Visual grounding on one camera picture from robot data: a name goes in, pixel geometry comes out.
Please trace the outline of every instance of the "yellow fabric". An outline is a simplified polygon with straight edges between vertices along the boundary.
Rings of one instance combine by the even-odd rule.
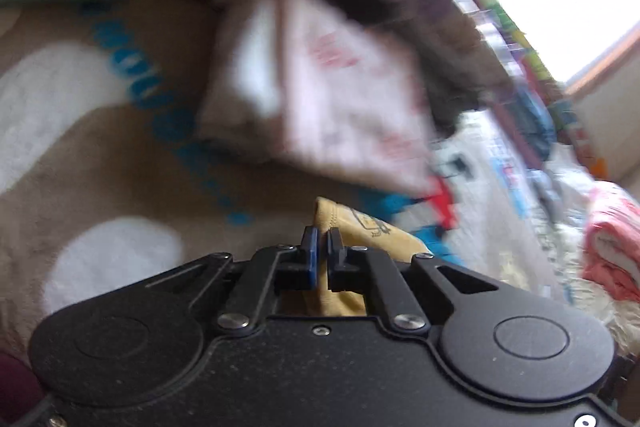
[[[410,233],[324,198],[316,200],[314,225],[319,229],[321,236],[333,227],[340,229],[345,247],[361,245],[381,248],[396,261],[408,263],[415,253],[429,251],[420,239]],[[329,291],[326,266],[320,267],[318,289],[308,299],[308,305],[309,311],[314,315],[366,315],[361,295]]]

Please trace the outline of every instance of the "screw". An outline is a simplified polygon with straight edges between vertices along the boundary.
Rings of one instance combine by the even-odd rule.
[[[575,421],[574,427],[596,427],[596,423],[598,422],[593,416],[590,414],[583,414]]]
[[[51,427],[66,427],[66,422],[62,416],[54,415],[49,418],[49,425],[51,425]]]
[[[241,313],[223,313],[218,317],[218,325],[225,330],[241,330],[249,325],[249,317]]]
[[[420,315],[402,313],[394,317],[394,324],[403,330],[419,330],[426,322]]]
[[[326,337],[331,333],[331,328],[329,326],[316,326],[311,330],[311,332],[318,337]]]

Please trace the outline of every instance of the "dark red fabric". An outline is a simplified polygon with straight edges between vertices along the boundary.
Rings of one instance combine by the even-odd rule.
[[[35,375],[20,360],[0,353],[0,418],[18,421],[43,397]]]

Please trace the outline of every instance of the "yellow garment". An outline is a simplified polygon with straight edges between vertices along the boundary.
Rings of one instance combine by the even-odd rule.
[[[340,229],[345,247],[361,245],[380,248],[386,250],[396,261],[408,263],[415,253],[429,251],[420,239],[410,233],[324,198],[316,200],[314,225],[321,236],[333,227]],[[314,315],[366,315],[362,295],[353,292],[334,293],[329,290],[325,265],[320,267],[318,289],[307,302],[309,311]]]

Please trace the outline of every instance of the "white wall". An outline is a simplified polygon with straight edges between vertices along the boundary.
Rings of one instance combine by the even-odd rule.
[[[640,53],[575,102],[575,111],[607,161],[611,180],[640,167]]]

